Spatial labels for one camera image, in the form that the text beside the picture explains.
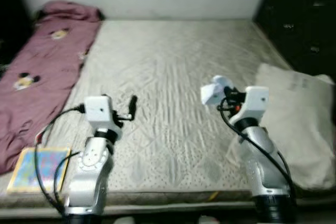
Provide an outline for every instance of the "black cable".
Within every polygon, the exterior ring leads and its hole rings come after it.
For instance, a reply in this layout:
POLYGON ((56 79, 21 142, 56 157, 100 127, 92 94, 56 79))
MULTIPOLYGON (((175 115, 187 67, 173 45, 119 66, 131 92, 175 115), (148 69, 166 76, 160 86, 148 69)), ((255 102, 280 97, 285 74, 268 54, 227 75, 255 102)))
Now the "black cable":
POLYGON ((61 162, 59 162, 58 166, 56 167, 56 170, 55 170, 55 174, 54 174, 54 195, 55 195, 55 200, 57 202, 58 205, 62 206, 62 201, 60 200, 59 198, 59 195, 58 195, 58 192, 57 192, 57 176, 58 176, 58 172, 59 172, 59 169, 61 168, 62 164, 72 158, 73 156, 79 154, 80 152, 75 152, 75 153, 72 153, 70 154, 69 156, 66 156, 65 158, 62 159, 61 162))
MULTIPOLYGON (((235 133, 237 133, 243 140, 248 141, 251 145, 253 145, 256 149, 258 149, 265 157, 267 157, 268 160, 271 161, 271 163, 280 171, 280 173, 282 174, 282 176, 285 178, 285 180, 287 181, 289 188, 290 188, 290 197, 291 200, 293 202, 294 205, 296 205, 296 193, 295 193, 295 188, 294 188, 294 184, 293 181, 290 177, 290 173, 286 173, 284 171, 284 169, 282 169, 282 167, 279 165, 279 163, 271 156, 269 155, 263 148, 261 148, 258 144, 256 144, 255 142, 253 142, 247 135, 245 135, 244 133, 242 133, 240 130, 238 130, 236 127, 234 127, 232 124, 230 124, 230 122, 228 121, 228 119, 226 118, 224 111, 222 110, 224 102, 226 101, 226 97, 222 99, 222 101, 220 102, 219 105, 219 112, 221 113, 221 117, 223 119, 223 121, 225 122, 225 124, 231 129, 233 130, 235 133)), ((285 162, 285 159, 283 159, 283 156, 280 153, 280 158, 283 161, 283 164, 285 166, 285 169, 289 171, 289 167, 287 165, 287 163, 285 162)))
POLYGON ((38 145, 41 143, 42 141, 42 137, 44 135, 44 133, 50 128, 51 125, 54 124, 54 122, 62 115, 64 115, 65 113, 68 113, 70 111, 79 111, 80 113, 85 113, 85 108, 83 104, 80 104, 79 106, 76 106, 74 108, 71 109, 67 109, 64 110, 62 112, 60 112, 59 114, 57 114, 51 121, 50 123, 44 128, 44 130, 39 133, 38 139, 37 139, 37 143, 35 145, 35 149, 34 149, 34 165, 35 165, 35 174, 37 177, 37 181, 38 184, 40 186, 40 189, 42 191, 42 193, 44 194, 44 196, 46 197, 46 199, 49 201, 49 203, 56 208, 56 210, 64 217, 64 206, 62 204, 59 204, 57 201, 55 201, 50 195, 49 193, 47 193, 46 188, 43 185, 42 179, 41 179, 41 174, 39 172, 39 168, 38 168, 38 155, 37 155, 37 147, 38 145))

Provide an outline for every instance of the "picture book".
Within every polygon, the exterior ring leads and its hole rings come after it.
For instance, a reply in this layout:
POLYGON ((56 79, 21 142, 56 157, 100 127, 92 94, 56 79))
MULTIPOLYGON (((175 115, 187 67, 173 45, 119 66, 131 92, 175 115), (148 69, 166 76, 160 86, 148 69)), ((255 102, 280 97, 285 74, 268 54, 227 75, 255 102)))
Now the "picture book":
MULTIPOLYGON (((40 148, 38 149, 39 171, 47 191, 54 188, 54 174, 58 164, 63 158, 70 154, 70 148, 40 148)), ((64 180, 68 160, 66 160, 58 171, 57 190, 60 191, 64 180)), ((34 148, 22 150, 19 160, 15 166, 12 178, 8 184, 8 193, 29 193, 40 191, 35 174, 34 148)))

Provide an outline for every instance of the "white pillow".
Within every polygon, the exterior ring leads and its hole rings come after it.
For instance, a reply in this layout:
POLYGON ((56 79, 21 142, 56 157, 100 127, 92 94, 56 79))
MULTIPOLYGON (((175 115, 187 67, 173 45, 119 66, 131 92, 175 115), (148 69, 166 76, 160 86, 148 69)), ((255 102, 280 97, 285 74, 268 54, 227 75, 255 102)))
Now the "white pillow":
POLYGON ((335 186, 332 81, 263 64, 256 85, 269 88, 261 125, 284 155, 294 183, 303 189, 335 186))

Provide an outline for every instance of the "bed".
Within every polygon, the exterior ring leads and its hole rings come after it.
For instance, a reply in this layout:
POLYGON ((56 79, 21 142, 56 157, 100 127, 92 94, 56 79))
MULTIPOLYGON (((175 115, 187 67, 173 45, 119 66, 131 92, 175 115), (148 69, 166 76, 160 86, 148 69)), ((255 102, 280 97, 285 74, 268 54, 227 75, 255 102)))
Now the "bed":
MULTIPOLYGON (((126 112, 131 95, 139 98, 136 119, 115 146, 106 213, 252 206, 244 171, 225 158, 234 134, 201 105, 199 90, 215 74, 239 89, 252 85, 262 62, 290 69, 247 20, 103 22, 65 108, 106 93, 126 112)), ((83 115, 67 114, 46 145, 79 151, 91 133, 83 115)), ((76 158, 63 196, 75 166, 76 158)), ((56 215, 41 194, 7 195, 10 176, 0 178, 1 216, 17 216, 18 209, 24 216, 56 215)), ((330 192, 320 196, 333 200, 330 192)))

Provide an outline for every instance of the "quilted mattress cover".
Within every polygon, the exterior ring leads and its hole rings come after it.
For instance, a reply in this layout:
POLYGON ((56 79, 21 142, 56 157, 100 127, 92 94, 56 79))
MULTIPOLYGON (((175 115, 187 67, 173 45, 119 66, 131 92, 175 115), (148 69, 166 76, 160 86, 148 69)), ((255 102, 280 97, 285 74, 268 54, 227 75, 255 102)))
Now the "quilted mattress cover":
MULTIPOLYGON (((247 20, 105 21, 66 108, 106 93, 121 113, 132 94, 139 98, 115 145, 107 205, 249 201, 244 171, 225 158, 234 134, 201 105, 200 87, 221 74, 243 89, 262 62, 289 68, 247 20)), ((91 134, 84 115, 68 113, 46 144, 79 151, 91 134)), ((73 158, 63 195, 75 167, 73 158)), ((0 178, 0 207, 47 206, 41 194, 7 195, 10 176, 0 178)))

